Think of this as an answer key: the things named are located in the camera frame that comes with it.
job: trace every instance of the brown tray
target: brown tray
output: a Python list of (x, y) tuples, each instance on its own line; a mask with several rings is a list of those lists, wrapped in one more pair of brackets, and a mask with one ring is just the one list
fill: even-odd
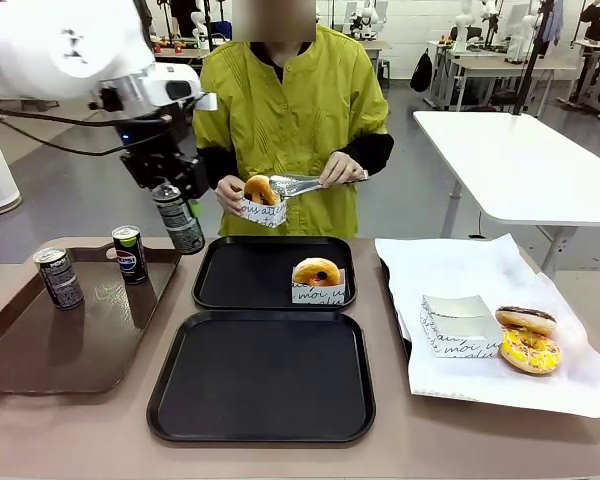
[(0, 311), (0, 392), (100, 393), (124, 378), (180, 254), (145, 247), (149, 280), (125, 285), (112, 248), (68, 249), (78, 307), (55, 308), (36, 275)]

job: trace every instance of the soda can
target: soda can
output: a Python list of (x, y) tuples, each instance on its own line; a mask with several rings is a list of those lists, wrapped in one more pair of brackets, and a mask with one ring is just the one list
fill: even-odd
[(163, 183), (153, 189), (152, 196), (175, 249), (182, 255), (202, 250), (204, 234), (200, 222), (180, 190)]
[(111, 236), (118, 256), (120, 273), (125, 283), (134, 285), (144, 282), (149, 274), (140, 229), (133, 225), (124, 225), (111, 232)]
[(51, 301), (57, 308), (68, 310), (82, 303), (84, 294), (64, 248), (43, 248), (33, 255), (33, 261), (44, 280)]

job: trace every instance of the black backpack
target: black backpack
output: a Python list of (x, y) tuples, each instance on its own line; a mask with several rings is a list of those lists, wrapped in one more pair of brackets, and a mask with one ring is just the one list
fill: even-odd
[(416, 92), (424, 92), (431, 84), (432, 73), (433, 65), (431, 65), (429, 54), (425, 51), (420, 57), (418, 65), (416, 65), (416, 69), (411, 77), (411, 88)]

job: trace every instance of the donut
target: donut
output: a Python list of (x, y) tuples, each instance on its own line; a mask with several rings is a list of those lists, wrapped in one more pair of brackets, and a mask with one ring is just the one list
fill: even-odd
[(296, 266), (293, 281), (312, 287), (333, 287), (340, 285), (340, 271), (331, 260), (307, 258)]
[(538, 375), (553, 372), (562, 361), (556, 342), (526, 328), (505, 328), (500, 354), (514, 367)]
[(269, 186), (269, 177), (254, 175), (244, 185), (244, 196), (247, 200), (261, 205), (280, 203), (280, 196)]
[(551, 335), (556, 330), (556, 319), (540, 310), (519, 307), (500, 307), (496, 319), (505, 327), (517, 326), (541, 335)]

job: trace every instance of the tongs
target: tongs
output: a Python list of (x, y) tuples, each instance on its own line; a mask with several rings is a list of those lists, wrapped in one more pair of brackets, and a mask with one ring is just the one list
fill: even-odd
[[(269, 177), (269, 186), (284, 200), (285, 198), (297, 197), (303, 193), (324, 188), (319, 179), (320, 177), (307, 177), (304, 175), (273, 175)], [(369, 172), (364, 170), (361, 178), (346, 183), (359, 183), (367, 180), (369, 180)]]

